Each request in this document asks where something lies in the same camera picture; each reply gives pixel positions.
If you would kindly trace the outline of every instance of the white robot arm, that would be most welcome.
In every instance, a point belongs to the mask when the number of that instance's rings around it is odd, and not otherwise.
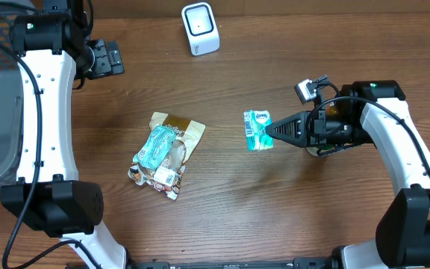
[[[41,103],[43,109],[43,147],[39,183],[55,180],[78,180],[78,170],[72,153],[71,133],[71,95],[72,84],[76,72],[74,59],[66,52],[53,55],[50,49],[26,52],[22,58],[36,74],[37,83],[43,92]],[[17,171],[18,179],[25,179],[31,184],[34,173],[34,158],[36,152],[37,115],[34,89],[28,74],[20,68],[24,82],[24,137],[22,142],[22,157]],[[102,220],[94,226],[93,232],[63,233],[62,241],[75,239],[80,241],[92,254],[93,258],[103,269],[125,269],[127,260],[125,248],[119,245],[110,234]],[[74,245],[74,251],[86,262],[90,269],[96,267],[87,256]]]
[[[405,120],[420,142],[424,155],[430,164],[430,152],[412,122],[408,103],[398,98],[381,98],[378,99],[377,103]],[[376,148],[381,154],[393,183],[395,195],[403,188],[407,189],[412,185],[430,189],[430,180],[426,175],[426,169],[420,160],[413,141],[395,119],[374,105],[367,104],[361,115],[361,125],[373,139]],[[379,257],[375,239],[345,247],[341,251],[341,255],[344,269],[388,268]]]
[[[333,87],[337,97],[324,100],[320,90],[326,86]],[[430,267],[430,152],[412,122],[399,85],[356,81],[339,91],[323,76],[304,80],[295,90],[302,103],[314,101],[315,109],[267,126],[267,134],[311,148],[308,151],[318,156],[374,143],[396,199],[379,223],[376,238],[339,247],[328,259],[297,258],[293,263],[299,268],[324,269]]]
[[[84,17],[82,0],[48,1],[47,4],[45,10],[34,15],[18,16],[11,28],[13,50],[26,65],[19,65],[24,86],[24,136],[17,183],[1,188],[1,203],[19,216],[30,200],[29,189],[35,184],[36,198],[22,214],[24,223],[62,242],[78,242],[69,245],[91,269],[130,268],[126,249],[113,239],[102,220],[104,202],[100,187],[78,181],[71,133],[75,78],[83,84],[85,78],[121,74],[122,59],[115,43],[89,40],[85,34],[87,26],[80,24]],[[35,90],[29,72],[40,90],[41,114],[36,113]],[[35,164],[38,117],[43,122],[41,162]],[[33,183],[36,165],[39,176],[37,183]]]

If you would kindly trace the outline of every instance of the wooden table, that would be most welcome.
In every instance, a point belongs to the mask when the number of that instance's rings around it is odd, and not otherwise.
[[[216,22],[221,49],[195,58],[180,18],[96,20],[93,38],[119,42],[125,74],[73,93],[72,142],[80,179],[102,187],[112,235],[137,261],[168,262],[325,256],[372,238],[393,199],[373,145],[327,158],[281,141],[247,152],[242,114],[311,110],[293,91],[305,78],[328,74],[338,87],[395,79],[430,149],[430,13]],[[176,202],[126,174],[155,111],[207,125]],[[0,261],[15,222],[0,205]],[[11,264],[55,243],[23,226]],[[63,247],[34,268],[79,261]]]

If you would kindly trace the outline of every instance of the white box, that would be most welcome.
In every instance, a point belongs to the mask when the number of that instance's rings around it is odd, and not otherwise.
[[[182,19],[192,55],[215,52],[220,47],[214,13],[208,3],[200,2],[184,7]]]

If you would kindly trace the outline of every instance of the black cable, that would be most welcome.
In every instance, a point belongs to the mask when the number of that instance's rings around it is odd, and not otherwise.
[[[9,7],[17,7],[17,8],[30,10],[30,11],[37,11],[35,8],[27,7],[27,6],[24,6],[21,4],[15,4],[12,2],[0,2],[0,5],[9,6]],[[34,197],[34,192],[36,190],[36,185],[37,185],[36,183],[37,183],[37,180],[39,179],[39,173],[40,173],[40,168],[41,168],[41,148],[42,148],[42,139],[43,139],[43,136],[42,136],[42,134],[43,134],[43,110],[41,107],[41,96],[40,96],[41,92],[39,90],[39,86],[37,85],[36,78],[34,77],[34,74],[32,73],[31,69],[28,67],[28,65],[20,57],[18,57],[18,55],[16,53],[14,53],[8,47],[2,45],[1,43],[0,43],[0,49],[3,50],[4,52],[6,52],[9,56],[11,56],[12,59],[14,59],[16,62],[18,62],[21,65],[21,67],[28,74],[29,79],[31,80],[31,83],[32,83],[33,88],[34,88],[34,96],[36,98],[36,114],[37,114],[37,137],[36,137],[36,152],[35,152],[36,157],[35,157],[35,161],[34,161],[33,181],[31,183],[31,189],[29,191],[28,197],[26,198],[25,204],[22,207],[21,213],[18,216],[18,220],[16,222],[16,225],[14,226],[14,229],[11,232],[11,235],[10,235],[10,237],[7,241],[6,247],[4,249],[3,258],[1,261],[2,267],[4,269],[26,268],[26,267],[32,265],[33,263],[35,263],[36,261],[38,261],[39,259],[41,259],[42,257],[46,256],[50,252],[56,250],[58,247],[61,247],[61,246],[66,245],[66,244],[76,244],[76,247],[80,247],[82,249],[82,251],[86,254],[87,258],[93,263],[93,265],[97,269],[100,269],[101,268],[100,265],[97,264],[96,260],[92,257],[89,250],[87,250],[87,248],[84,245],[82,245],[79,241],[76,241],[76,240],[68,240],[68,241],[63,241],[63,242],[60,242],[58,244],[55,244],[54,246],[43,251],[38,256],[34,257],[29,262],[26,262],[23,265],[17,266],[15,268],[10,268],[7,265],[7,261],[9,259],[11,248],[13,246],[14,240],[16,239],[16,235],[17,235],[19,229],[21,228],[22,221],[24,219],[26,211],[28,210],[29,205],[31,204],[31,201]]]
[[[318,85],[318,86],[329,86],[329,87],[332,87],[333,90],[336,92],[336,96],[337,97],[341,96],[340,90],[338,90],[338,88],[336,87],[336,85],[332,84],[331,82],[323,82],[323,83],[320,83],[320,85]]]
[[[13,269],[27,268],[30,265],[32,265],[33,263],[39,261],[42,257],[48,255],[49,253],[53,252],[57,248],[62,247],[62,246],[67,245],[67,244],[74,244],[76,248],[80,247],[81,250],[87,255],[87,258],[90,260],[90,262],[96,267],[96,269],[102,269],[101,265],[98,265],[97,261],[94,259],[94,257],[92,255],[90,255],[89,250],[87,250],[87,248],[80,241],[77,241],[74,239],[67,240],[67,241],[61,241],[61,242],[55,244],[54,246],[48,248],[47,250],[42,251],[39,255],[32,258],[29,262],[26,262],[20,266],[16,266]]]
[[[90,20],[89,20],[89,25],[87,26],[87,29],[84,32],[84,36],[85,37],[89,37],[90,33],[93,32],[93,28],[94,28],[94,7],[93,7],[93,2],[91,0],[87,0],[87,3],[89,4]]]
[[[25,6],[23,4],[17,4],[17,3],[6,2],[6,1],[0,1],[0,6],[15,7],[15,8],[20,8],[23,10],[29,10],[29,11],[33,11],[33,12],[37,11],[37,9],[34,7],[29,7],[29,6]]]
[[[389,109],[385,108],[384,106],[378,104],[377,102],[371,101],[369,99],[357,97],[357,96],[341,96],[341,97],[334,97],[334,98],[325,100],[325,101],[321,102],[319,105],[317,105],[309,113],[309,115],[306,117],[305,131],[308,134],[310,134],[309,133],[309,122],[310,122],[311,118],[313,117],[313,115],[316,112],[318,112],[319,109],[321,109],[324,105],[326,105],[330,102],[336,102],[336,101],[341,101],[341,100],[355,100],[355,101],[364,102],[364,103],[367,103],[370,105],[374,105],[377,108],[384,111],[389,116],[391,116],[392,118],[394,118],[406,130],[409,137],[411,138],[411,140],[414,144],[414,147],[416,147],[417,154],[419,154],[421,162],[423,163],[423,166],[426,169],[426,175],[429,176],[429,179],[430,179],[430,166],[429,166],[429,163],[427,162],[426,156],[424,155],[423,148],[421,147],[421,145],[419,144],[419,141],[416,138],[416,135],[412,132],[412,130],[409,128],[408,124],[404,121],[404,119],[399,118],[396,114],[394,114],[393,112],[391,112]]]
[[[84,77],[84,75],[82,75],[81,82],[79,83],[79,86],[73,88],[73,90],[80,90],[80,89],[82,89],[82,87],[84,86],[85,83],[86,83],[86,78]]]

